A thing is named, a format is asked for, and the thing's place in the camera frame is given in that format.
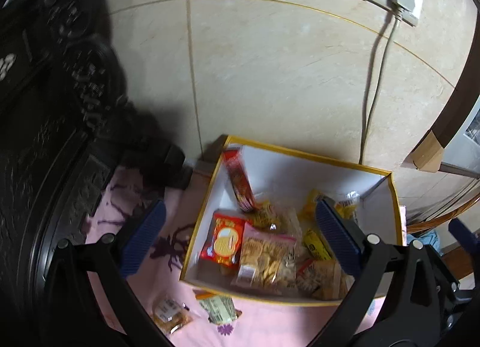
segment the blue gripper pad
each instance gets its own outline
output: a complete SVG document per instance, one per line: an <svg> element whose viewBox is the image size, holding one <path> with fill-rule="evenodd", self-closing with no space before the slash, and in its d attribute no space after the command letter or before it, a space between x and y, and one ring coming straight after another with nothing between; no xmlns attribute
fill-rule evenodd
<svg viewBox="0 0 480 347"><path fill-rule="evenodd" d="M448 232L457 239L463 249L470 255L480 252L480 241L458 218L453 218L448 223Z"/></svg>
<svg viewBox="0 0 480 347"><path fill-rule="evenodd" d="M362 253L343 225L337 211L325 199L319 200L315 209L315 219L344 272L354 278L359 277L362 272Z"/></svg>
<svg viewBox="0 0 480 347"><path fill-rule="evenodd" d="M167 209L163 201L158 201L143 217L142 222L130 236L121 250L120 275L126 278L140 268L148 250L162 230L167 219Z"/></svg>

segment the red snack package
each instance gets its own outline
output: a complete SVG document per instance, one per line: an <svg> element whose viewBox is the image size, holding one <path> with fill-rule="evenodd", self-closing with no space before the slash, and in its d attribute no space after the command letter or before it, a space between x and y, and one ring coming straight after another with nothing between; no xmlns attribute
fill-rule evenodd
<svg viewBox="0 0 480 347"><path fill-rule="evenodd" d="M215 229L212 241L205 244L200 252L200 258L212 260L226 267L236 267L246 220L220 213L214 213L213 218Z"/></svg>
<svg viewBox="0 0 480 347"><path fill-rule="evenodd" d="M233 191L238 201L238 206L245 213L253 212L257 209L254 194L251 191L245 169L243 167L240 149L227 149L223 151L223 159L226 169L229 172Z"/></svg>

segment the red candy wrapper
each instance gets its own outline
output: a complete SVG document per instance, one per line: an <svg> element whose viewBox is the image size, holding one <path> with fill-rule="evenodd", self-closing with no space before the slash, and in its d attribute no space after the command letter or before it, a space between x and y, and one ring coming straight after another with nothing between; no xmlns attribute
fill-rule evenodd
<svg viewBox="0 0 480 347"><path fill-rule="evenodd" d="M253 212L257 209L254 194L251 191L250 183L242 163L240 149L227 149L223 151L223 160L226 169L229 172L233 191L238 201L238 206L245 213Z"/></svg>

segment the screw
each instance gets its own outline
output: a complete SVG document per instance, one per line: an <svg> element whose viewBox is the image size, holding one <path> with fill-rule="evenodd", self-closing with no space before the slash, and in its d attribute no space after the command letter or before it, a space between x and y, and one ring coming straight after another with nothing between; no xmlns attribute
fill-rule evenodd
<svg viewBox="0 0 480 347"><path fill-rule="evenodd" d="M413 241L412 241L412 245L413 245L416 249L422 249L422 248L423 248L423 243L422 243L420 240L413 240Z"/></svg>
<svg viewBox="0 0 480 347"><path fill-rule="evenodd" d="M69 241L66 238L62 238L58 243L57 247L60 249L64 249L68 246Z"/></svg>
<svg viewBox="0 0 480 347"><path fill-rule="evenodd" d="M370 244L377 245L378 243L380 243L380 237L378 237L376 234L369 234L367 236L367 241Z"/></svg>
<svg viewBox="0 0 480 347"><path fill-rule="evenodd" d="M103 244L111 244L115 240L115 235L112 233L105 233L100 240L102 240Z"/></svg>

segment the cardboard box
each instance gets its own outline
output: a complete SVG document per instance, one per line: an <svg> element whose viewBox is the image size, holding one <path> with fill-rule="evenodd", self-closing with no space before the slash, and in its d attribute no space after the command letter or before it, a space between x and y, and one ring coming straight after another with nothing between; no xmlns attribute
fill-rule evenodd
<svg viewBox="0 0 480 347"><path fill-rule="evenodd" d="M357 207L358 225L364 233L375 233L388 244L402 243L402 229L397 194L390 172L332 158L316 156L278 146L261 144L229 136L227 146L241 146L242 157L254 194L274 193L299 212L312 189L336 200L350 191L361 196ZM262 302L297 306L335 305L339 301L261 294L232 286L233 277L220 274L219 265L199 260L206 242L213 212L217 209L239 211L233 188L222 158L213 172L190 241L180 280L213 293ZM377 296L385 295L390 280L385 275Z"/></svg>

